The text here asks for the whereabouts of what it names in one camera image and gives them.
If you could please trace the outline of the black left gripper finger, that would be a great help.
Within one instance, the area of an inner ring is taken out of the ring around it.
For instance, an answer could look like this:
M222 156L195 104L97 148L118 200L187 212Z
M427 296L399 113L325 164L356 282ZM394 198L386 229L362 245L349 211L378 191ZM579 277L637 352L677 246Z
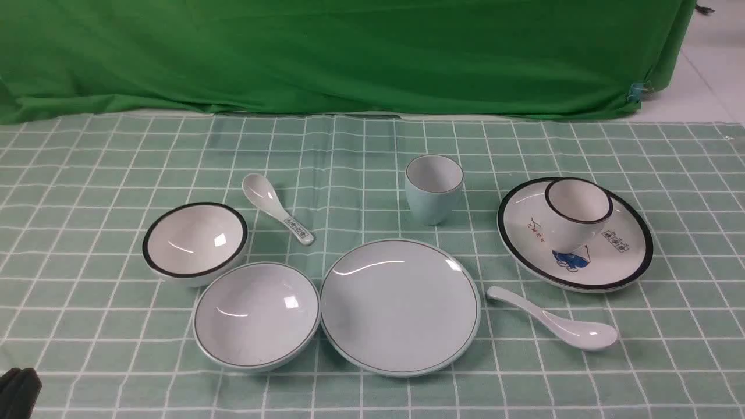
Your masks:
M1 378L1 418L30 418L42 382L34 368L11 368Z

